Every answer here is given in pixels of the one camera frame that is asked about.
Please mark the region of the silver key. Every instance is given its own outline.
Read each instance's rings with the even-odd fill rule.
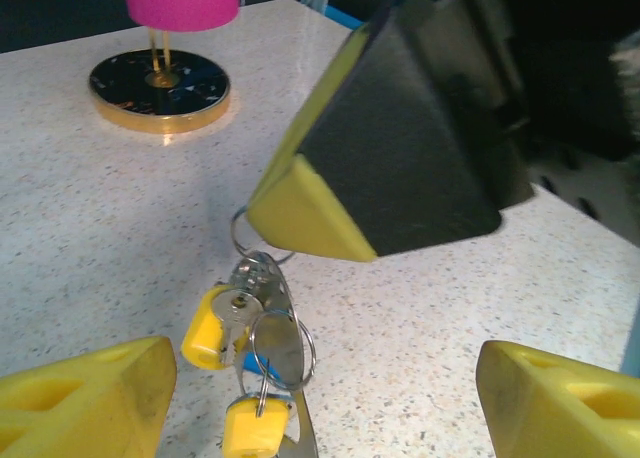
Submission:
[[[220,361],[227,366],[232,365],[236,354],[234,343],[242,338],[247,326],[262,312],[262,304],[246,291],[228,290],[216,296],[211,307],[222,322]]]

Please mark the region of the yellow plastic piece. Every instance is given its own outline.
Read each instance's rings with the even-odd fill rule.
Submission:
[[[476,382],[496,458],[640,456],[636,378],[490,341]]]
[[[376,253],[298,147],[355,66],[368,39],[363,26],[345,42],[289,126],[249,200],[247,220],[278,248],[351,261]]]
[[[220,349],[224,346],[222,322],[213,313],[211,302],[230,285],[218,285],[202,297],[200,306],[191,320],[187,334],[182,342],[182,355],[193,366],[205,370],[222,370],[227,366],[220,361]],[[244,347],[247,334],[235,342],[236,349]]]
[[[247,398],[229,407],[224,424],[224,458],[272,458],[278,453],[287,429],[289,408],[277,398],[267,398],[264,412],[256,418],[258,398]]]
[[[1,458],[152,458],[176,382],[151,337],[0,379]]]

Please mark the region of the key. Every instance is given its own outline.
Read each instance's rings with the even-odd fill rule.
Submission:
[[[222,321],[213,313],[212,302],[220,294],[230,290],[233,290],[230,285],[220,283],[205,293],[184,337],[182,355],[198,368],[222,370],[227,367],[220,353],[220,349],[227,346],[227,342]],[[235,342],[235,348],[243,348],[247,338],[246,334],[243,335]]]
[[[247,334],[251,321],[262,312],[262,304],[246,291],[226,290],[213,299],[212,310],[222,322],[220,361],[230,366],[235,358],[235,343]]]
[[[245,395],[227,408],[222,437],[224,458],[272,458],[287,429],[289,408],[284,400],[267,396],[262,416],[256,417],[260,398]]]

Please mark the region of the white countertop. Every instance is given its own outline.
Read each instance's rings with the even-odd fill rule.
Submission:
[[[290,0],[175,35],[226,68],[234,101],[221,123],[173,137],[117,128],[89,101],[91,68],[144,46],[143,30],[0,55],[0,370],[148,334],[177,351],[238,258],[230,215],[346,35]],[[546,192],[492,236],[368,265],[297,256],[283,270],[318,348],[306,393],[321,457],[493,456],[481,344],[617,369],[639,269],[635,247]],[[235,376],[178,367],[158,456],[220,456]]]

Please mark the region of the gold rod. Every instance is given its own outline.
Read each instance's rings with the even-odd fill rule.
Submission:
[[[169,50],[169,32],[162,32],[162,45],[164,48],[164,69],[171,72],[171,51]]]
[[[156,30],[149,28],[149,43],[151,45],[151,58],[153,59],[153,71],[160,73],[158,62],[158,49],[156,48]]]

